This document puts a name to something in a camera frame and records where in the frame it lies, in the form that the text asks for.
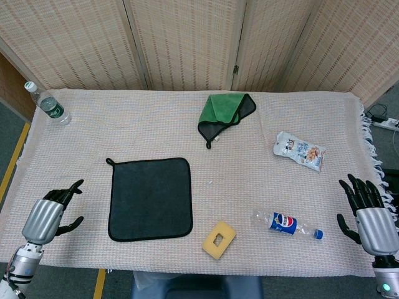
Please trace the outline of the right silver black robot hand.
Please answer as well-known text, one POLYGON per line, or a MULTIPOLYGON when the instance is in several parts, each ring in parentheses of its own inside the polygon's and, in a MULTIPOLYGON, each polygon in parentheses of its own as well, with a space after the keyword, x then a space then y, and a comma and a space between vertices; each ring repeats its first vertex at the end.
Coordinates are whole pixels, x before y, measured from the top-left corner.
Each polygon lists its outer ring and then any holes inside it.
POLYGON ((362 181, 352 174, 349 182, 339 180, 344 189, 357 230, 350 229, 342 214, 337 214, 340 230, 372 256, 389 256, 398 253, 398 232, 391 212, 384 206, 376 185, 362 181))

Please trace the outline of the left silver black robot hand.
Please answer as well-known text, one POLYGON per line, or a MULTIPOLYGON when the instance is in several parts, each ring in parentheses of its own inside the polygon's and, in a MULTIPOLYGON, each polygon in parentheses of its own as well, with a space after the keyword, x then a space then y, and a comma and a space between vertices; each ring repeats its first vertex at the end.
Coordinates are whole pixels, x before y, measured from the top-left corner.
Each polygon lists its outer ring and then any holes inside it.
POLYGON ((37 200, 27 218, 22 235, 27 242, 45 245, 54 237, 66 234, 78 228, 84 216, 79 216, 73 223, 60 226, 63 214, 74 194, 82 194, 79 187, 84 180, 80 179, 68 189, 54 189, 37 200))

